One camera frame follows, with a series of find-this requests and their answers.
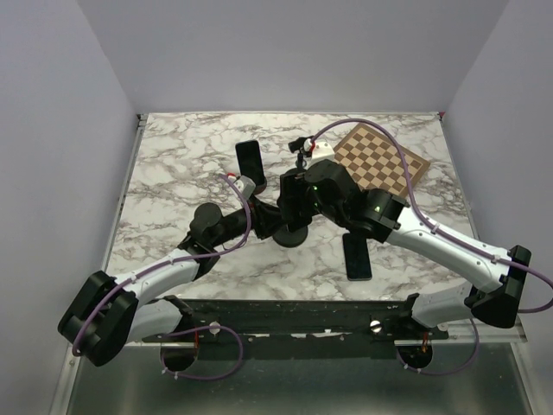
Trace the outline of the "black phone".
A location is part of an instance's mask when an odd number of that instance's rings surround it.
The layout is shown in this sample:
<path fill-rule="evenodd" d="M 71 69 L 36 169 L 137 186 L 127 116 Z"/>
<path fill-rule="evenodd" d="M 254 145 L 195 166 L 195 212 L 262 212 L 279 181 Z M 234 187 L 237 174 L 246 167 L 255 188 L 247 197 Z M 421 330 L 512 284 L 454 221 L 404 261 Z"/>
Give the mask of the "black phone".
<path fill-rule="evenodd" d="M 372 279 L 372 268 L 367 241 L 362 235 L 345 233 L 342 235 L 346 277 L 349 281 Z"/>

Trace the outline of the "black phone stand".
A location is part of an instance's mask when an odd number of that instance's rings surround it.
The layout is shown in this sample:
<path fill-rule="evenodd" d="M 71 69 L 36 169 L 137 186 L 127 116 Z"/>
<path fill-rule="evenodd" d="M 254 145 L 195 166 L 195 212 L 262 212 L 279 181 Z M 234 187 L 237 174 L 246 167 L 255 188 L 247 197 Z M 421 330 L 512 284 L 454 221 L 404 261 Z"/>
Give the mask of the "black phone stand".
<path fill-rule="evenodd" d="M 272 235 L 272 239 L 282 247 L 294 248 L 300 246 L 308 237 L 308 228 L 302 227 L 290 231 L 286 226 L 281 227 Z"/>
<path fill-rule="evenodd" d="M 306 172 L 315 160 L 315 140 L 313 137 L 299 137 L 289 142 L 288 147 L 292 154 L 296 154 L 296 167 L 300 172 Z"/>

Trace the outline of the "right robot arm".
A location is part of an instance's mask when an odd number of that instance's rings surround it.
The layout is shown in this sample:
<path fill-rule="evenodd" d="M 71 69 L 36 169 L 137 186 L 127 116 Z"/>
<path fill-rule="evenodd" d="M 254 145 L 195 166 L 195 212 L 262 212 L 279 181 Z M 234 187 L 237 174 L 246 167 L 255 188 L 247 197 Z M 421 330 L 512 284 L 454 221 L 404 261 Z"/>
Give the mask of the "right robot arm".
<path fill-rule="evenodd" d="M 464 278 L 431 294 L 415 294 L 397 318 L 410 339 L 441 323 L 476 318 L 500 329 L 513 327 L 531 253 L 488 245 L 440 223 L 431 223 L 404 198 L 381 188 L 361 189 L 342 165 L 323 160 L 280 177 L 277 205 L 290 230 L 321 214 L 352 234 L 415 252 Z"/>

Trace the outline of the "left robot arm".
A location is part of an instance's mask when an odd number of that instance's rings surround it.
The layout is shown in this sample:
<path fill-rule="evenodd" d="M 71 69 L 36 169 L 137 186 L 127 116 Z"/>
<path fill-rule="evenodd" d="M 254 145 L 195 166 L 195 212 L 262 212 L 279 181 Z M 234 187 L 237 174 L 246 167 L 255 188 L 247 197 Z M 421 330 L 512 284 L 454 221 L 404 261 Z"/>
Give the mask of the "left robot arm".
<path fill-rule="evenodd" d="M 259 239 L 276 233 L 285 220 L 281 210 L 251 199 L 244 208 L 224 215 L 208 202 L 194 211 L 185 239 L 170 254 L 138 270 L 112 277 L 90 275 L 62 316 L 57 330 L 76 354 L 97 367 L 112 360 L 129 342 L 163 332 L 174 342 L 185 340 L 192 328 L 188 316 L 162 305 L 162 323 L 149 327 L 158 297 L 191 283 L 212 270 L 221 253 L 217 246 L 255 232 Z"/>

